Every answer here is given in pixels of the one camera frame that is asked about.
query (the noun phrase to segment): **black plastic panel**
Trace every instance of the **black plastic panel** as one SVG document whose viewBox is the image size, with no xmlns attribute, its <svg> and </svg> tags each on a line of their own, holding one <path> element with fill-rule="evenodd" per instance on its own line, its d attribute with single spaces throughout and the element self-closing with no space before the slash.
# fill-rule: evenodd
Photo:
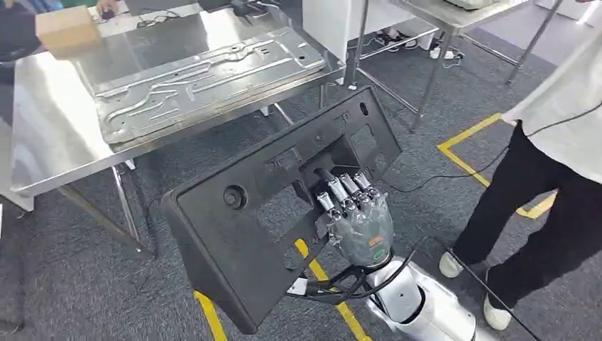
<svg viewBox="0 0 602 341">
<path fill-rule="evenodd" d="M 363 136 L 354 136 L 360 131 Z M 367 149 L 359 153 L 353 146 Z M 242 333 L 257 332 L 327 243 L 328 236 L 319 239 L 315 227 L 323 210 L 312 194 L 319 185 L 314 170 L 362 170 L 375 179 L 400 153 L 367 87 L 170 191 L 163 198 L 163 210 L 193 288 L 219 305 Z M 291 185 L 312 209 L 275 241 L 257 212 Z M 297 239 L 305 241 L 310 255 L 295 270 L 287 269 L 285 254 Z"/>
</svg>

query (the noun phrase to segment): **round hole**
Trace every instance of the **round hole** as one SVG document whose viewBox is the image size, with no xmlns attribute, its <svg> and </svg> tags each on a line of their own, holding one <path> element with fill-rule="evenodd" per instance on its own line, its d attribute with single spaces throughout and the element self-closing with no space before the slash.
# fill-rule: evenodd
<svg viewBox="0 0 602 341">
<path fill-rule="evenodd" d="M 368 107 L 366 106 L 366 103 L 362 102 L 359 104 L 359 109 L 361 110 L 361 113 L 364 116 L 368 116 Z"/>
<path fill-rule="evenodd" d="M 241 210 L 246 206 L 247 194 L 238 185 L 230 185 L 224 191 L 224 203 L 233 210 Z"/>
</svg>

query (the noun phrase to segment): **black cable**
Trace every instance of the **black cable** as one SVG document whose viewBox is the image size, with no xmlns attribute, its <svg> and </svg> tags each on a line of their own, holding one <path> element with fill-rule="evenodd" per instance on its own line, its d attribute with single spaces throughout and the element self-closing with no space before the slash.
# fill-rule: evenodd
<svg viewBox="0 0 602 341">
<path fill-rule="evenodd" d="M 580 113 L 580 114 L 578 114 L 578 115 L 576 115 L 576 116 L 573 116 L 573 117 L 569 117 L 568 119 L 563 119 L 563 120 L 561 120 L 561 121 L 558 121 L 558 122 L 555 122 L 555 123 L 552 123 L 552 124 L 548 124 L 548 125 L 546 125 L 546 126 L 543 126 L 543 127 L 539 128 L 538 130 L 536 130 L 536 131 L 532 132 L 531 134 L 528 134 L 528 135 L 526 135 L 526 137 L 531 137 L 531 136 L 534 136 L 535 134 L 538 134 L 538 133 L 540 133 L 540 132 L 542 132 L 542 131 L 545 131 L 545 130 L 547 130 L 547 129 L 550 129 L 550 128 L 552 128 L 553 126 L 558 126 L 558 125 L 560 125 L 560 124 L 565 124 L 565 123 L 568 123 L 568 122 L 574 121 L 574 120 L 576 120 L 576 119 L 580 119 L 580 118 L 582 118 L 582 117 L 584 117 L 584 116 L 587 116 L 587 115 L 591 114 L 592 112 L 596 111 L 597 109 L 600 109 L 601 107 L 602 107 L 602 102 L 600 102 L 600 103 L 599 103 L 598 105 L 596 105 L 594 108 L 592 108 L 592 109 L 590 109 L 590 110 L 588 110 L 588 111 L 586 111 L 586 112 Z M 390 184 L 390 183 L 389 183 L 389 182 L 387 182 L 387 181 L 386 181 L 384 178 L 383 178 L 383 182 L 384 182 L 385 184 L 387 184 L 389 187 L 391 187 L 392 189 L 394 189 L 394 190 L 397 190 L 397 191 L 398 191 L 398 192 L 400 192 L 400 193 L 411 193 L 411 192 L 414 192 L 414 191 L 416 191 L 416 190 L 419 190 L 419 189 L 423 188 L 423 187 L 424 187 L 424 186 L 425 186 L 427 183 L 429 183 L 431 180 L 434 180 L 434 179 L 438 179 L 438 178 L 446 178 L 446 179 L 470 178 L 471 176 L 474 176 L 474 175 L 476 175 L 476 174 L 479 174 L 479 173 L 481 173 L 481 172 L 483 172 L 483 171 L 486 171 L 487 169 L 489 169 L 489 167 L 493 166 L 493 164 L 494 164 L 494 163 L 495 163 L 495 162 L 496 162 L 496 161 L 497 161 L 497 160 L 498 160 L 498 159 L 499 159 L 499 158 L 500 158 L 500 157 L 501 157 L 501 156 L 504 154 L 504 152 L 505 152 L 506 150 L 508 150 L 509 148 L 510 148 L 510 144 L 508 144 L 506 147 L 504 147 L 504 148 L 503 148 L 503 149 L 500 151 L 500 153 L 499 153 L 499 154 L 498 154 L 498 155 L 497 155 L 497 156 L 496 156 L 496 157 L 495 157 L 495 158 L 494 158 L 494 159 L 493 159 L 493 160 L 492 160 L 490 163 L 488 163 L 488 164 L 487 164 L 487 166 L 485 166 L 485 167 L 483 167 L 483 168 L 481 168 L 481 169 L 479 169 L 479 170 L 477 170 L 477 171 L 475 171 L 475 172 L 473 172 L 473 173 L 470 173 L 470 174 L 465 174 L 465 175 L 435 175 L 435 176 L 432 176 L 432 177 L 430 177 L 430 178 L 426 179 L 426 180 L 425 180 L 424 182 L 422 182 L 420 185 L 416 186 L 415 188 L 413 188 L 413 189 L 411 189 L 411 190 L 402 190 L 402 189 L 400 189 L 399 187 L 397 187 L 397 186 L 395 186 L 395 185 L 392 185 L 392 184 Z"/>
<path fill-rule="evenodd" d="M 469 174 L 464 174 L 464 175 L 435 175 L 432 176 L 428 179 L 426 179 L 423 183 L 421 183 L 420 185 L 416 186 L 415 188 L 411 189 L 411 190 L 402 190 L 399 187 L 392 185 L 390 183 L 388 183 L 387 181 L 385 181 L 383 179 L 383 182 L 386 183 L 389 187 L 391 187 L 392 189 L 400 192 L 400 193 L 411 193 L 414 192 L 416 190 L 419 190 L 420 188 L 423 188 L 426 184 L 428 184 L 431 180 L 434 179 L 460 179 L 460 178 L 470 178 L 471 176 L 474 176 L 476 174 L 479 174 L 480 172 L 486 171 L 489 167 L 493 166 L 493 164 L 502 156 L 504 155 L 504 152 L 506 150 L 508 150 L 508 148 L 510 147 L 510 145 L 507 145 L 506 147 L 504 147 L 500 153 L 490 162 L 487 164 L 487 166 L 482 167 L 479 170 L 475 170 L 473 173 L 469 173 Z"/>
</svg>

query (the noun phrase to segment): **person's hand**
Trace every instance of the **person's hand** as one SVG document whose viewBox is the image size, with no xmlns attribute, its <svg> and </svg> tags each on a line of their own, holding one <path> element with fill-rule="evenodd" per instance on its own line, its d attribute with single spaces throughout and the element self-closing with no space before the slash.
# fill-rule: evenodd
<svg viewBox="0 0 602 341">
<path fill-rule="evenodd" d="M 117 0 L 98 0 L 96 10 L 98 14 L 103 14 L 106 11 L 117 12 Z"/>
</svg>

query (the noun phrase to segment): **gray carpet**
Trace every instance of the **gray carpet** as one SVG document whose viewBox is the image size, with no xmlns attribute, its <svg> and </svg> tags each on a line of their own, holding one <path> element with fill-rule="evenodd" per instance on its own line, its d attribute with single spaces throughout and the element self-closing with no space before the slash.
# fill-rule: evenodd
<svg viewBox="0 0 602 341">
<path fill-rule="evenodd" d="M 518 48 L 483 31 L 471 35 L 510 55 L 520 53 Z M 393 131 L 404 148 L 403 155 L 385 176 L 390 183 L 407 189 L 431 175 L 462 174 L 436 145 L 494 112 L 511 108 L 553 70 L 553 65 L 530 58 L 516 83 L 505 87 L 503 79 L 510 72 L 509 65 L 477 48 L 460 42 L 457 45 L 466 53 L 466 59 L 461 67 L 442 72 L 429 114 L 416 134 L 407 132 L 411 119 L 408 111 L 379 92 Z M 364 63 L 369 72 L 414 103 L 420 98 L 431 65 L 432 61 L 418 50 L 384 53 Z M 360 82 L 368 84 L 365 79 Z M 345 93 L 346 90 L 330 87 L 328 102 L 334 103 Z M 317 92 L 292 101 L 304 111 L 314 111 Z M 285 103 L 284 107 L 295 120 L 304 116 L 290 104 Z M 125 174 L 124 181 L 141 239 L 157 254 L 155 261 L 146 264 L 128 258 L 101 227 L 56 191 L 38 197 L 35 212 L 21 220 L 16 219 L 18 210 L 8 206 L 0 240 L 0 318 L 25 323 L 25 328 L 10 339 L 212 340 L 209 326 L 192 297 L 175 240 L 158 209 L 158 198 L 284 126 L 285 122 L 277 116 L 266 119 L 249 114 L 176 146 L 137 158 L 138 169 Z M 454 151 L 478 168 L 507 144 L 510 132 L 507 124 L 494 124 L 455 146 Z M 435 180 L 410 194 L 397 193 L 382 183 L 380 186 L 390 193 L 395 249 L 399 254 L 407 252 L 424 234 L 453 241 L 483 191 L 471 178 Z M 110 173 L 104 171 L 79 180 L 75 187 L 123 222 Z M 282 219 L 282 212 L 271 214 L 274 221 Z M 512 218 L 489 261 L 494 264 L 504 260 L 542 221 Z M 436 245 L 428 245 L 417 255 L 416 262 L 438 274 L 441 253 Z M 330 275 L 345 266 L 332 248 L 324 250 L 318 259 Z M 516 313 L 544 340 L 602 339 L 602 275 L 597 271 L 601 265 L 602 259 L 595 257 L 578 271 L 521 301 Z M 480 312 L 483 291 L 467 275 L 443 282 L 470 309 Z M 260 284 L 257 278 L 249 279 L 249 285 Z M 351 302 L 350 306 L 373 340 L 406 340 L 372 318 L 362 302 Z M 222 312 L 218 314 L 229 340 L 354 340 L 338 312 L 318 303 L 282 299 L 253 336 L 241 335 Z M 500 338 L 529 340 L 515 323 Z"/>
</svg>

